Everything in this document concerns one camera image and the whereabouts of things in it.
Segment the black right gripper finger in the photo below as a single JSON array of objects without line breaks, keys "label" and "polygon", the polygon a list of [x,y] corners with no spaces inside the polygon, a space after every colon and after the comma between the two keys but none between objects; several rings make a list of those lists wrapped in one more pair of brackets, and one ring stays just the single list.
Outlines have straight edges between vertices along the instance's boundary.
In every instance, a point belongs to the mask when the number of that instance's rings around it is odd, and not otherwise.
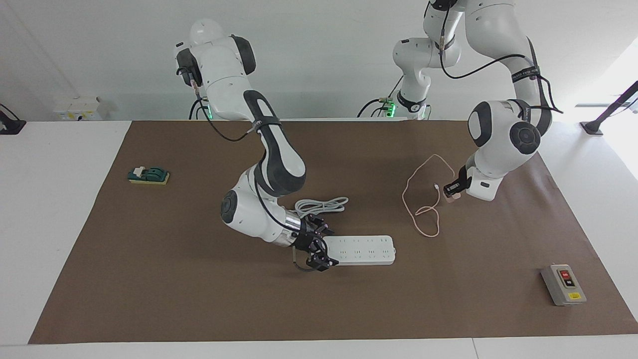
[{"label": "black right gripper finger", "polygon": [[330,258],[323,252],[312,253],[306,260],[307,266],[313,271],[325,271],[339,264],[338,260]]},{"label": "black right gripper finger", "polygon": [[314,215],[312,216],[312,225],[314,225],[313,232],[321,236],[332,236],[335,232],[329,227],[325,219]]}]

